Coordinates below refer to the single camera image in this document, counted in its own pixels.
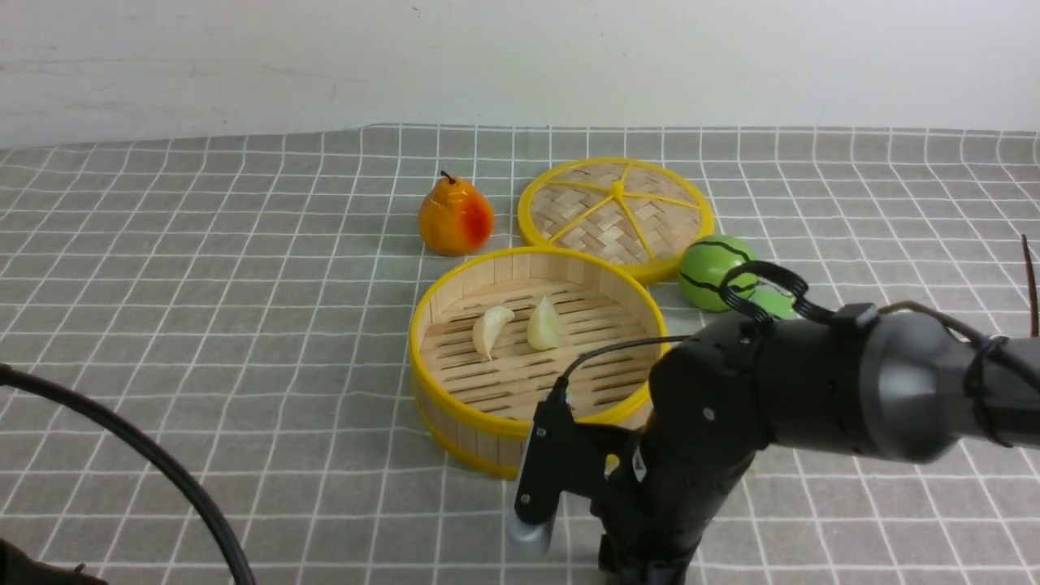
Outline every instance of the woven bamboo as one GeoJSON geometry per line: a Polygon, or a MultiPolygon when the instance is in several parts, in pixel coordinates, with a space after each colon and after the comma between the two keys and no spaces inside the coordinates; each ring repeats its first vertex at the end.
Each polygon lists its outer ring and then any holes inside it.
{"type": "MultiPolygon", "coordinates": [[[[602,260],[569,250],[517,248],[477,257],[436,282],[416,309],[409,333],[416,405],[431,434],[466,463],[514,478],[539,401],[563,370],[590,350],[666,335],[664,317],[638,282],[602,260]],[[565,326],[560,348],[526,341],[535,305],[548,297],[565,326]],[[496,305],[516,317],[488,361],[472,328],[496,305]]],[[[646,376],[666,348],[604,354],[571,377],[576,418],[642,426],[649,413],[646,376]]]]}
{"type": "Polygon", "coordinates": [[[591,254],[643,284],[674,277],[686,247],[714,231],[697,187],[667,169],[624,158],[548,171],[521,196],[519,223],[527,244],[591,254]]]}

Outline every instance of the green toy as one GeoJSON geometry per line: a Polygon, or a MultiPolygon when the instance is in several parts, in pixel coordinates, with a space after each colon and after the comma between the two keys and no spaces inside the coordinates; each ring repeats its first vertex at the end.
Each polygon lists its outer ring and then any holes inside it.
{"type": "Polygon", "coordinates": [[[755,288],[755,291],[751,294],[751,302],[762,307],[777,319],[787,320],[798,317],[798,314],[791,307],[795,304],[795,299],[769,286],[755,288]]]}
{"type": "MultiPolygon", "coordinates": [[[[695,307],[711,312],[729,310],[719,297],[719,285],[726,273],[734,268],[756,260],[758,256],[744,241],[723,234],[702,237],[690,245],[679,259],[679,288],[686,301],[695,307]]],[[[747,299],[755,290],[758,278],[742,274],[730,285],[747,299]]]]}

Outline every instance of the cable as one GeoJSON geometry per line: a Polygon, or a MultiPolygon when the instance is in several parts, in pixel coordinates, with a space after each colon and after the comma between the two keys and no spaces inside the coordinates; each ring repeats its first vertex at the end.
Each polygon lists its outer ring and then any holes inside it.
{"type": "Polygon", "coordinates": [[[224,559],[228,563],[228,568],[231,569],[235,584],[256,585],[256,578],[253,577],[253,570],[250,568],[245,553],[216,503],[187,469],[140,429],[83,395],[31,374],[18,372],[7,364],[0,364],[0,385],[10,386],[45,398],[82,414],[141,454],[181,490],[181,493],[199,512],[202,522],[216,539],[220,553],[224,554],[224,559]]]}
{"type": "Polygon", "coordinates": [[[643,339],[633,339],[631,341],[622,341],[620,344],[612,344],[609,346],[603,346],[602,348],[595,349],[591,352],[583,353],[576,357],[570,365],[564,370],[564,373],[556,378],[555,383],[552,384],[552,389],[549,390],[549,396],[546,397],[546,401],[555,402],[567,402],[567,385],[570,384],[571,374],[581,366],[582,363],[589,361],[594,357],[601,356],[605,353],[627,350],[629,348],[639,348],[641,346],[653,346],[656,344],[675,344],[679,341],[684,341],[688,339],[691,335],[670,335],[668,337],[645,337],[643,339]]]}
{"type": "Polygon", "coordinates": [[[968,344],[970,344],[971,347],[974,349],[979,349],[982,346],[984,346],[988,339],[986,335],[984,335],[970,325],[957,321],[956,319],[945,313],[941,313],[933,308],[927,307],[915,301],[900,301],[898,303],[892,303],[891,305],[881,307],[880,309],[878,309],[878,312],[881,314],[889,314],[902,310],[910,310],[913,312],[927,314],[928,316],[938,321],[939,324],[941,324],[946,329],[955,333],[960,333],[964,338],[968,340],[968,344]]]}

